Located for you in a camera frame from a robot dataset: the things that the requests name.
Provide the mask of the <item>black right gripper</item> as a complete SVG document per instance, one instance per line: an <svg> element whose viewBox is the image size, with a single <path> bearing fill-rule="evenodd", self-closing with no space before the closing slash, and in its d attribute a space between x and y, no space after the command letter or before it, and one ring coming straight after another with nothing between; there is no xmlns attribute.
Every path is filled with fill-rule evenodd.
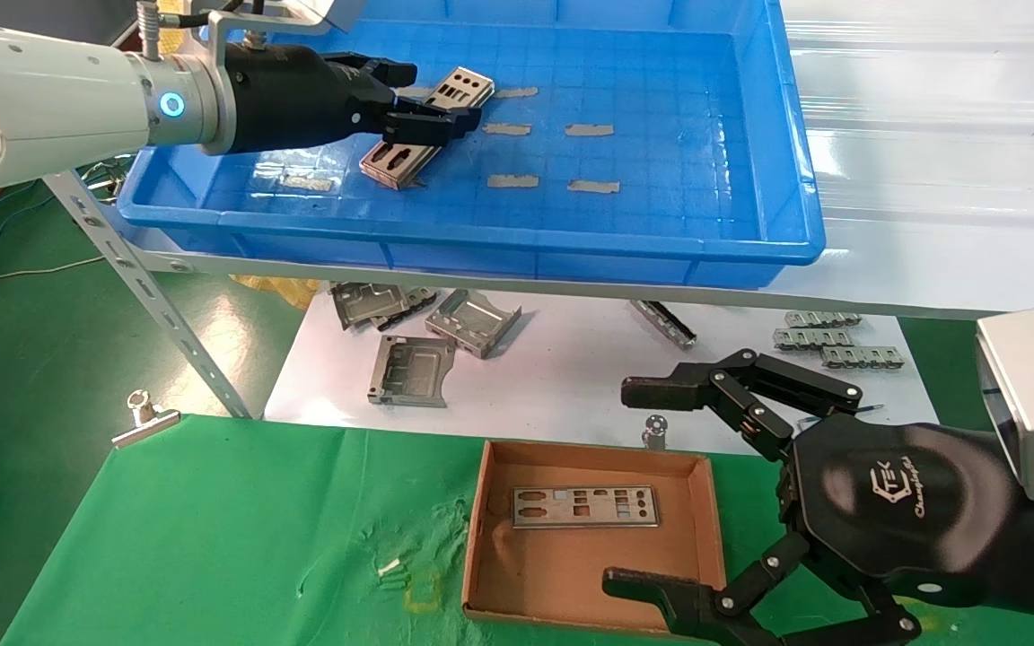
<svg viewBox="0 0 1034 646"><path fill-rule="evenodd" d="M776 541L725 589L609 567L603 592L652 605L669 633L718 645L907 645L922 625L888 592L948 607L989 599L989 557L1021 504L993 434L827 420L793 439L786 467L786 516L800 533ZM804 562L865 617L785 635L760 625L751 610Z"/></svg>

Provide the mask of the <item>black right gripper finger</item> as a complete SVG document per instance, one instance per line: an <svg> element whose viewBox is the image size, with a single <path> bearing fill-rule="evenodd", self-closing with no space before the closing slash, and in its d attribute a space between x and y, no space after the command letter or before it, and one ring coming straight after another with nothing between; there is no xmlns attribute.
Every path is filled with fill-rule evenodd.
<svg viewBox="0 0 1034 646"><path fill-rule="evenodd" d="M718 362L681 362L664 377L621 381L621 404L657 410L709 409L766 459L787 459L793 426L764 399L810 416L853 414L860 388L778 357L739 349Z"/></svg>

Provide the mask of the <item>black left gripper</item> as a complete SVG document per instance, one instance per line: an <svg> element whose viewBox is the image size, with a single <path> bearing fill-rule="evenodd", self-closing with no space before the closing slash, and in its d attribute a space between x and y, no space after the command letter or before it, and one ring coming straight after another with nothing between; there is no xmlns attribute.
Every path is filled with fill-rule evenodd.
<svg viewBox="0 0 1034 646"><path fill-rule="evenodd" d="M483 115L480 107L394 107L395 87L414 85L417 65L385 57L230 44L224 68L234 114L229 154L300 150L377 134L383 118L384 143L446 146L472 134Z"/></svg>

